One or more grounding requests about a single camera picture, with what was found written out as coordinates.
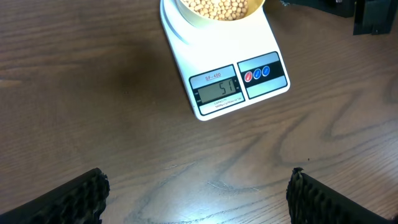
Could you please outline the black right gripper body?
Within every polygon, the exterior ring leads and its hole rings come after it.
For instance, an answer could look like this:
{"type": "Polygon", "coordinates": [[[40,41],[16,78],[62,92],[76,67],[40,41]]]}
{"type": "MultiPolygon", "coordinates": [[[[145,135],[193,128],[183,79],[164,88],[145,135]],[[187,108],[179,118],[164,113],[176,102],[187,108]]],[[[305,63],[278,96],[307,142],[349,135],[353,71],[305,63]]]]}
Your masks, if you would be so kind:
{"type": "Polygon", "coordinates": [[[397,0],[282,0],[282,3],[354,17],[353,35],[389,34],[397,12],[397,0]]]}

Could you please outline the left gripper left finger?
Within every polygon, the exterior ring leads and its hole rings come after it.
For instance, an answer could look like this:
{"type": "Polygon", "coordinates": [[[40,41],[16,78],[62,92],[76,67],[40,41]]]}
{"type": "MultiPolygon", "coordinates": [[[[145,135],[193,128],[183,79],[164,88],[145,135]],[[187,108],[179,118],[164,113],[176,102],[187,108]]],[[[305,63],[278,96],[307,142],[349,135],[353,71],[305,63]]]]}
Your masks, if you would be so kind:
{"type": "Polygon", "coordinates": [[[92,169],[1,215],[10,224],[101,224],[109,196],[109,181],[99,168],[92,169]]]}

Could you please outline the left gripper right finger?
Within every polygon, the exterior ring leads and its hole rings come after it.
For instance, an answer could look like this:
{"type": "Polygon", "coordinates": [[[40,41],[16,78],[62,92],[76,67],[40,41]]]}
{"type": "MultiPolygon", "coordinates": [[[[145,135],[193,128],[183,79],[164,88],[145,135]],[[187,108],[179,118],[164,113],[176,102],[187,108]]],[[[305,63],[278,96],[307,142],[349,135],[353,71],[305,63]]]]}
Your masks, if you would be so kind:
{"type": "Polygon", "coordinates": [[[292,171],[286,200],[292,224],[391,224],[303,172],[292,171]]]}

